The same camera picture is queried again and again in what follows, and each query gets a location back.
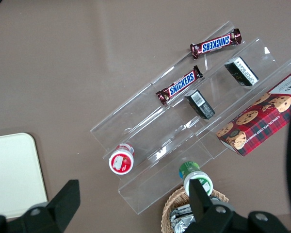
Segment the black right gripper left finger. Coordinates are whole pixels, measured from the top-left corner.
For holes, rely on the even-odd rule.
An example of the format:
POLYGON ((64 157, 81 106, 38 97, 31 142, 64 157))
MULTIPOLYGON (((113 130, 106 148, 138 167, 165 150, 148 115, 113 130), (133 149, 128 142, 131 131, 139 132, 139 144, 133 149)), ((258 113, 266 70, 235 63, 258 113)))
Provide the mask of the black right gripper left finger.
POLYGON ((46 205, 37 205, 8 223, 10 233, 63 233, 81 203, 78 180, 69 180, 46 205))

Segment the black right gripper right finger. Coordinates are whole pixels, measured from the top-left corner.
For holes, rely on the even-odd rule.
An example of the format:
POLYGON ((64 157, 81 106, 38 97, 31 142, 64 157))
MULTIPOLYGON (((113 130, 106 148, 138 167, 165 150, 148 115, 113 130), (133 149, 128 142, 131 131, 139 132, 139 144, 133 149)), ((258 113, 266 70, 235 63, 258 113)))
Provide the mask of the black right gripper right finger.
POLYGON ((222 204, 213 204, 199 180, 190 180, 190 207, 195 218, 188 233, 247 233, 247 219, 222 204))

